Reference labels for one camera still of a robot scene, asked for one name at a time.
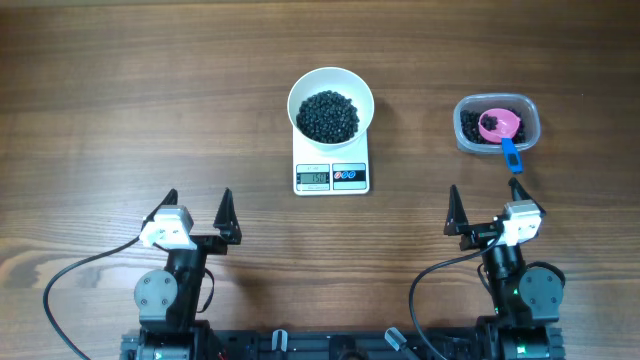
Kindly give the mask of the pink scoop blue handle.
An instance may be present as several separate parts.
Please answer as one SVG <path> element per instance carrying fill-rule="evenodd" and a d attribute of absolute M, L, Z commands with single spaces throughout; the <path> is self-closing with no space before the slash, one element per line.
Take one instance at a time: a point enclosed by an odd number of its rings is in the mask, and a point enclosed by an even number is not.
<path fill-rule="evenodd" d="M 521 124 L 521 119 L 503 108 L 486 110 L 480 115 L 478 126 L 480 135 L 488 142 L 500 144 L 508 169 L 514 174 L 524 170 L 522 160 L 513 142 Z"/>

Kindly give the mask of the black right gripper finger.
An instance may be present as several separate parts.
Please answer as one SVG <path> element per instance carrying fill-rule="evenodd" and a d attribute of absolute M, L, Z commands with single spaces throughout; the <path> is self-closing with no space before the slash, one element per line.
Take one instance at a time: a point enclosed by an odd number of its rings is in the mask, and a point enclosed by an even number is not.
<path fill-rule="evenodd" d="M 508 185 L 511 190 L 512 199 L 514 201 L 532 201 L 540 211 L 540 216 L 544 218 L 546 216 L 546 210 L 524 189 L 521 183 L 515 178 L 512 177 L 508 181 Z"/>
<path fill-rule="evenodd" d="M 468 230 L 468 219 L 456 185 L 450 187 L 449 208 L 445 219 L 443 234 L 446 236 L 462 235 Z"/>

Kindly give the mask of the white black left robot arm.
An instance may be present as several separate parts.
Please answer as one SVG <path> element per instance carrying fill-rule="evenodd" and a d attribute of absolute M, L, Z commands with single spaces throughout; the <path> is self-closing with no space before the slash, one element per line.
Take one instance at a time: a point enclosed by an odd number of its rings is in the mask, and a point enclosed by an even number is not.
<path fill-rule="evenodd" d="M 140 239 L 146 247 L 167 253 L 161 270 L 144 274 L 134 289 L 140 330 L 122 337 L 120 357 L 129 360 L 226 359 L 225 346 L 207 320 L 196 315 L 209 306 L 198 306 L 202 281 L 212 275 L 206 268 L 210 255 L 225 255 L 230 245 L 241 243 L 242 232 L 234 209 L 233 193 L 226 189 L 210 235 L 193 235 L 194 221 L 178 203 L 178 192 L 169 191 L 144 220 Z"/>

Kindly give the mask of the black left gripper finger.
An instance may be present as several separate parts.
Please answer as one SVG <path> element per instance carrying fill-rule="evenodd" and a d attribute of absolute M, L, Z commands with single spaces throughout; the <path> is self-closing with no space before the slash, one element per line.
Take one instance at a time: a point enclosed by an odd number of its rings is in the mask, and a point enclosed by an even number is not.
<path fill-rule="evenodd" d="M 164 199 L 146 216 L 143 218 L 143 224 L 147 224 L 153 220 L 154 216 L 162 206 L 176 205 L 178 202 L 178 191 L 172 188 Z"/>
<path fill-rule="evenodd" d="M 216 213 L 213 227 L 219 231 L 219 236 L 228 244 L 239 245 L 242 231 L 235 212 L 233 193 L 226 188 Z"/>

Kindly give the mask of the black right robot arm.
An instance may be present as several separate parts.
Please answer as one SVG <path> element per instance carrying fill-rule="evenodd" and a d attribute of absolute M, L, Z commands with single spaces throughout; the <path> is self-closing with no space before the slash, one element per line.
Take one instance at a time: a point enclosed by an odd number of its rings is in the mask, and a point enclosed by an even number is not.
<path fill-rule="evenodd" d="M 474 328 L 478 359 L 564 359 L 559 307 L 566 278 L 546 262 L 524 260 L 521 245 L 536 238 L 546 211 L 515 178 L 512 200 L 490 222 L 471 224 L 456 186 L 450 187 L 444 234 L 461 237 L 460 249 L 479 250 L 494 312 Z"/>

